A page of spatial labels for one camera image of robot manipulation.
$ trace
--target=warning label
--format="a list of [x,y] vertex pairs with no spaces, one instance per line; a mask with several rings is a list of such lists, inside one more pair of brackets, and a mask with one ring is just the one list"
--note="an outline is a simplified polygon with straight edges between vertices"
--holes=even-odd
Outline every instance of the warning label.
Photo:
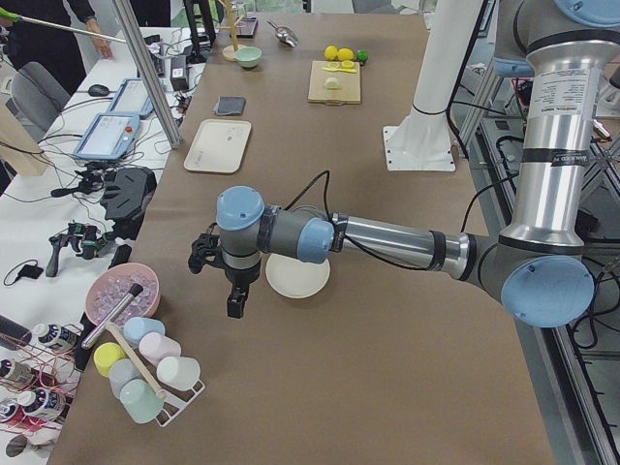
[[553,71],[536,76],[529,116],[582,114],[585,119],[592,119],[600,77],[599,70],[589,69]]

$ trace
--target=person's hand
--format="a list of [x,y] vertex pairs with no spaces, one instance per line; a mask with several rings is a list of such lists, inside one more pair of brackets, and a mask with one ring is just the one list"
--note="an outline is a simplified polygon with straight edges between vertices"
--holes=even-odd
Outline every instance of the person's hand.
[[[97,19],[94,18],[88,19],[86,21],[86,30],[90,32],[96,32],[97,34],[103,34],[101,28],[99,27]],[[93,41],[93,46],[95,46],[95,49],[97,50],[97,53],[99,53],[104,58],[112,57],[112,49],[109,47],[108,42],[104,41],[103,39],[97,39],[96,37],[91,37],[91,39]]]

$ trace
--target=person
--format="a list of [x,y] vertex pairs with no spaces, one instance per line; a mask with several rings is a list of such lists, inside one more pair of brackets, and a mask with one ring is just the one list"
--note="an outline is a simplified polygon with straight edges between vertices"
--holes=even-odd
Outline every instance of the person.
[[171,27],[171,0],[131,0],[140,26]]
[[[88,0],[68,0],[77,19],[87,31],[102,34],[95,12]],[[21,16],[47,22],[71,25],[71,17],[62,0],[0,0],[0,7]],[[10,49],[7,56],[16,70],[26,63],[41,63],[71,95],[86,78],[84,63],[79,52],[78,40],[73,32],[29,22],[11,23],[0,18],[0,25],[8,27]],[[93,38],[93,45],[104,58],[111,58],[108,42]]]

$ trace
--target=yellow cup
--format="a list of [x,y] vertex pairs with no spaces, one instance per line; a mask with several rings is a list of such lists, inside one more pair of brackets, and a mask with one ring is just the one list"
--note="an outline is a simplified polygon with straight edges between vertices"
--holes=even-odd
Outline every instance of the yellow cup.
[[107,342],[95,351],[95,367],[101,376],[107,378],[111,367],[121,358],[127,358],[125,351],[115,342]]

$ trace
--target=computer mouse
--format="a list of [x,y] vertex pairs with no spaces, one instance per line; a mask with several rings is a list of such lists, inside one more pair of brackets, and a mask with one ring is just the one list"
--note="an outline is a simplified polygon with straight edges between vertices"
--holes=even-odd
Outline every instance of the computer mouse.
[[103,84],[93,84],[88,87],[88,95],[91,97],[106,97],[109,95],[109,89]]

